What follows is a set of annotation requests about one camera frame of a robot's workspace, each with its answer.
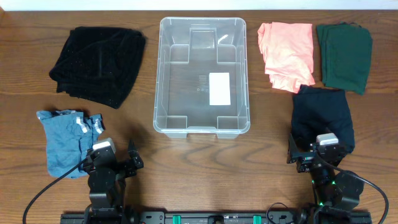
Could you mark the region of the black velvet garment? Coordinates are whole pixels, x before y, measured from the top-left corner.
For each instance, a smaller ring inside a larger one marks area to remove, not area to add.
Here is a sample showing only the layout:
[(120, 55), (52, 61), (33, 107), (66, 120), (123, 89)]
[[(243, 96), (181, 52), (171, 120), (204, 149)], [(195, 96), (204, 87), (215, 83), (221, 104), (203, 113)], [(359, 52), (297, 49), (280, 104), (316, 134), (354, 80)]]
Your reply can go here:
[(141, 67), (146, 37), (120, 27), (77, 27), (70, 31), (49, 71), (56, 92), (114, 109), (130, 94)]

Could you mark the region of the blue shirt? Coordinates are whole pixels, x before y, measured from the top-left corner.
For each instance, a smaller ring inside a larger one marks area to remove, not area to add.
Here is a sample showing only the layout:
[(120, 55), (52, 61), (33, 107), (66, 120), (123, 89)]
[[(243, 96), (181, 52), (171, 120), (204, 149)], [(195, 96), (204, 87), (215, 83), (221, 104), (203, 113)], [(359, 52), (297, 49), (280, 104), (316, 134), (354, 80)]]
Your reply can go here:
[(86, 117), (82, 111), (63, 110), (38, 111), (36, 115), (44, 127), (47, 171), (52, 177), (61, 177), (85, 159), (104, 131), (100, 114)]

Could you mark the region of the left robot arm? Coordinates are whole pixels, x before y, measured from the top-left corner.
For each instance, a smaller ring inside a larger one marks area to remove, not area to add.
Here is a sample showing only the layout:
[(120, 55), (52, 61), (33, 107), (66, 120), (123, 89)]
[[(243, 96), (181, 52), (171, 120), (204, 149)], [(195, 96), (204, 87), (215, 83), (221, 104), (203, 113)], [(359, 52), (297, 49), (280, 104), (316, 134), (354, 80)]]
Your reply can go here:
[(125, 208), (126, 179), (144, 167), (133, 141), (127, 147), (129, 159), (118, 161), (111, 138), (98, 141), (87, 151), (83, 169), (88, 173), (92, 219), (130, 222), (131, 213)]

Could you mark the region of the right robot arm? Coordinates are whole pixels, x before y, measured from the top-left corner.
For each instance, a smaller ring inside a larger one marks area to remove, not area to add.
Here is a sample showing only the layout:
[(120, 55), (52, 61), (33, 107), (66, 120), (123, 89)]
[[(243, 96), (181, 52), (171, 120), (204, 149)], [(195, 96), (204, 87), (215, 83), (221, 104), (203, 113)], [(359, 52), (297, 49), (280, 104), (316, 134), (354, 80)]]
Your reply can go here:
[(347, 153), (333, 133), (321, 134), (307, 146), (289, 136), (287, 163), (295, 163), (298, 173), (311, 175), (316, 204), (351, 211), (359, 204), (364, 183), (353, 177), (354, 172), (335, 173)]

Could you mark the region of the dark green garment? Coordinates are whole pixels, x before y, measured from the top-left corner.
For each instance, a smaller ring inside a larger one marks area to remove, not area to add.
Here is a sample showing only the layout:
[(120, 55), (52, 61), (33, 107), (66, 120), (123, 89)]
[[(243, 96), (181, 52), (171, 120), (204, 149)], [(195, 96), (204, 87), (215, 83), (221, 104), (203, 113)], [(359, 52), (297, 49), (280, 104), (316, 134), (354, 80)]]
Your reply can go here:
[(357, 23), (316, 27), (321, 53), (322, 83), (326, 87), (363, 95), (371, 68), (373, 39)]

